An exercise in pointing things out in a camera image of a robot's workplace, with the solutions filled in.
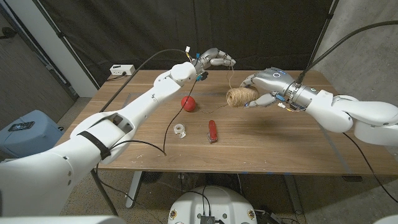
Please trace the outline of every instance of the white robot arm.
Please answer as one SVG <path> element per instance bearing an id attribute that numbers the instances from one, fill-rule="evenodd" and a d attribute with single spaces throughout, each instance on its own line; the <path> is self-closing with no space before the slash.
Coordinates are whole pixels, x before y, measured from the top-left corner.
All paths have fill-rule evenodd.
<path id="1" fill-rule="evenodd" d="M 154 86 L 121 110 L 96 113 L 81 122 L 70 140 L 48 151 L 0 164 L 0 216 L 59 215 L 73 187 L 100 161 L 113 162 L 139 126 L 176 92 L 211 65 L 236 62 L 218 49 L 175 65 Z"/>
<path id="2" fill-rule="evenodd" d="M 325 90 L 298 85 L 288 73 L 274 67 L 248 76 L 241 87 L 251 85 L 271 93 L 246 103 L 247 108 L 269 106 L 280 99 L 294 108 L 305 109 L 326 130 L 335 133 L 348 131 L 354 118 L 354 134 L 358 139 L 370 144 L 398 146 L 398 108 L 392 104 L 359 101 L 344 95 L 333 97 Z"/>

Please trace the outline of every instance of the red ball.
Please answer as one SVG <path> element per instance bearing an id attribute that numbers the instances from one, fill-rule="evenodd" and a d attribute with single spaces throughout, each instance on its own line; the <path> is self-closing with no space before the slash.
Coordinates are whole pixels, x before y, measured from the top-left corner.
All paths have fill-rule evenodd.
<path id="1" fill-rule="evenodd" d="M 192 96 L 190 96 L 189 98 L 188 98 L 188 96 L 186 96 L 186 97 L 182 98 L 181 106 L 184 107 L 184 110 L 191 112 L 195 109 L 196 103 L 195 103 L 195 100 L 192 98 Z"/>

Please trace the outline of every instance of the silver robot hand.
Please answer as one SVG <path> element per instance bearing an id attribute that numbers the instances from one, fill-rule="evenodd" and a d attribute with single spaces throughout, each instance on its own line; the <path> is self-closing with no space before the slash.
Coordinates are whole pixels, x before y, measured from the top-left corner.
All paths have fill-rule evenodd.
<path id="1" fill-rule="evenodd" d="M 192 62 L 195 65 L 196 70 L 199 72 L 210 67 L 210 66 L 233 66 L 236 61 L 231 58 L 227 53 L 218 50 L 217 48 L 208 49 L 203 53 L 197 60 Z"/>
<path id="2" fill-rule="evenodd" d="M 271 93 L 266 93 L 256 101 L 246 103 L 245 107 L 269 106 L 275 103 L 278 97 L 286 97 L 288 103 L 307 107 L 318 93 L 315 89 L 305 85 L 296 85 L 294 79 L 288 73 L 274 67 L 248 76 L 241 84 L 241 87 L 250 86 Z"/>

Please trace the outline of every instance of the red pocket knife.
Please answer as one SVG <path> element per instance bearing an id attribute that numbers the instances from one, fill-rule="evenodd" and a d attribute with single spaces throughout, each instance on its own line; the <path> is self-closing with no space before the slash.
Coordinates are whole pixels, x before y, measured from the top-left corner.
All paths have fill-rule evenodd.
<path id="1" fill-rule="evenodd" d="M 217 129 L 216 123 L 213 120 L 209 121 L 209 133 L 207 134 L 207 138 L 210 143 L 217 142 Z"/>

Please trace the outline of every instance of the ball of twine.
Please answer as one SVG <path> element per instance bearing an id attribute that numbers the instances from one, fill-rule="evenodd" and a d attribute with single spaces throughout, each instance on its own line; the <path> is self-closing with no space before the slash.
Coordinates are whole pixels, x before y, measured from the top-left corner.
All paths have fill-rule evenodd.
<path id="1" fill-rule="evenodd" d="M 226 101 L 230 107 L 241 107 L 247 102 L 258 99 L 259 92 L 256 88 L 232 88 L 226 93 Z"/>

